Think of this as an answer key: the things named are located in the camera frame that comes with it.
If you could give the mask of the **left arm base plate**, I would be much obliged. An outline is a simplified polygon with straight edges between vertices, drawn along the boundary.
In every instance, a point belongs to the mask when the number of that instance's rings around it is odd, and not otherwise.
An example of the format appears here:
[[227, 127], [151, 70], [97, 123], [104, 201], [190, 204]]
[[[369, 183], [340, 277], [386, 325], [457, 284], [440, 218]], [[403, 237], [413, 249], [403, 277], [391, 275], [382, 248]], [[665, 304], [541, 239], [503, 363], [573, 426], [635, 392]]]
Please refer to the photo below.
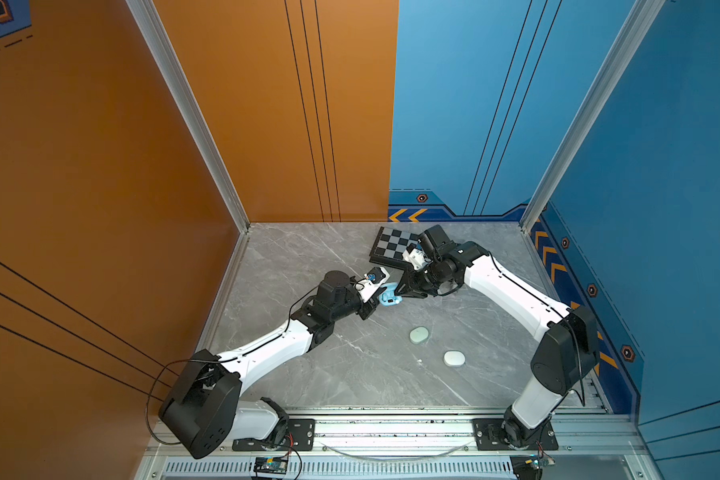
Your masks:
[[232, 450], [236, 452], [284, 451], [295, 449], [298, 452], [309, 452], [314, 446], [315, 420], [308, 418], [291, 419], [288, 423], [286, 437], [279, 443], [256, 439], [235, 439]]

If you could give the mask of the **white earbud case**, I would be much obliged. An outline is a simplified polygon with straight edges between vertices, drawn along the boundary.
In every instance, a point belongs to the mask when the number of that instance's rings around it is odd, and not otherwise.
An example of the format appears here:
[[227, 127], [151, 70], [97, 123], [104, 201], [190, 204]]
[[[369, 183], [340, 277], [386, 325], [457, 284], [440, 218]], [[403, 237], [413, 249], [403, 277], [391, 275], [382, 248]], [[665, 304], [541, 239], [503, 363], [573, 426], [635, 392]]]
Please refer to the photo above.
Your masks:
[[461, 367], [466, 363], [466, 356], [461, 351], [446, 351], [443, 355], [443, 362], [446, 366], [451, 368]]
[[409, 340], [414, 345], [419, 345], [427, 341], [430, 337], [428, 328], [419, 326], [409, 332]]

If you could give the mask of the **light blue earbud case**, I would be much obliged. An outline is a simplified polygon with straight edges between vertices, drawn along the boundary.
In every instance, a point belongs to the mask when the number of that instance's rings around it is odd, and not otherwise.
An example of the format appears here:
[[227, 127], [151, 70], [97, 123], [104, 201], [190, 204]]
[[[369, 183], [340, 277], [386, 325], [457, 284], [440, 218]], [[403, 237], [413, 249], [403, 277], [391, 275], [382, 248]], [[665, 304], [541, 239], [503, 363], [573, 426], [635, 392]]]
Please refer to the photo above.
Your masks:
[[378, 296], [379, 304], [382, 306], [395, 306], [402, 302], [402, 297], [395, 293], [397, 285], [391, 284]]

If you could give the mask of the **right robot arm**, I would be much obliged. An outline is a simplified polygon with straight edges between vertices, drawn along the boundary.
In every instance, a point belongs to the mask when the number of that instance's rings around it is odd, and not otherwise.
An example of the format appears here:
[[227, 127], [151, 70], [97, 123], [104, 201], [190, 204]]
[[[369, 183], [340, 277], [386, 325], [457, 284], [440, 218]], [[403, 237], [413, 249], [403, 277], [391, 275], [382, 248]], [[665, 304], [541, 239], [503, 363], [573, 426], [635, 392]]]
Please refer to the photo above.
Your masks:
[[466, 287], [500, 307], [535, 341], [529, 380], [503, 414], [501, 442], [514, 449], [540, 443], [555, 410], [600, 360], [593, 311], [553, 299], [510, 272], [487, 248], [458, 243], [439, 225], [419, 234], [400, 259], [406, 267], [397, 296], [444, 296]]

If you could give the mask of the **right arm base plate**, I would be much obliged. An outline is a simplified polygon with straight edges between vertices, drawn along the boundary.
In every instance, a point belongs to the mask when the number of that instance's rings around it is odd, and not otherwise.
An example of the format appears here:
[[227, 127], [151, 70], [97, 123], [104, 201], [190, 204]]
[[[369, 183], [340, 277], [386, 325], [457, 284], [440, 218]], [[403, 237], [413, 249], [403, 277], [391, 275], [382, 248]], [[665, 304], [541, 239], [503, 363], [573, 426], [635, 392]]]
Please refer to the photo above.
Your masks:
[[479, 451], [537, 450], [557, 451], [559, 444], [550, 420], [534, 429], [503, 418], [472, 420], [473, 436]]

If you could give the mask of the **white earbud case front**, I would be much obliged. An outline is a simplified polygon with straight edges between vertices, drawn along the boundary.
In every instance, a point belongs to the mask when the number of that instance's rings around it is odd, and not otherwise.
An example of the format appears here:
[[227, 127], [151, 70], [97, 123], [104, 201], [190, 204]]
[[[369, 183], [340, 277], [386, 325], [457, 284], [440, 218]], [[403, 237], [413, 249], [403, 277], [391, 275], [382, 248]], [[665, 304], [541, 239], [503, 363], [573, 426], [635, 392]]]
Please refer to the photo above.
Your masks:
[[443, 362], [446, 366], [451, 368], [461, 367], [466, 363], [466, 356], [461, 351], [446, 351], [443, 355]]

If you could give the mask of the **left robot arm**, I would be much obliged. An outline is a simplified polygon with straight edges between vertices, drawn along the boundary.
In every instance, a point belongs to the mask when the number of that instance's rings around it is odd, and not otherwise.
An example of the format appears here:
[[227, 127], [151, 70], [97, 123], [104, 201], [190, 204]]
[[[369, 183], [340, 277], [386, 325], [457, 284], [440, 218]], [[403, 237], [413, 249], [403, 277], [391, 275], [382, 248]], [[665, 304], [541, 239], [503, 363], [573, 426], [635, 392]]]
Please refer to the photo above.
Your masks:
[[268, 397], [244, 401], [242, 395], [281, 365], [321, 345], [338, 321], [352, 315], [367, 319], [389, 278], [383, 267], [361, 278], [330, 271], [292, 305], [280, 327], [237, 349], [220, 354], [202, 349], [182, 361], [158, 412], [176, 444], [194, 459], [209, 456], [227, 439], [289, 447], [288, 413]]

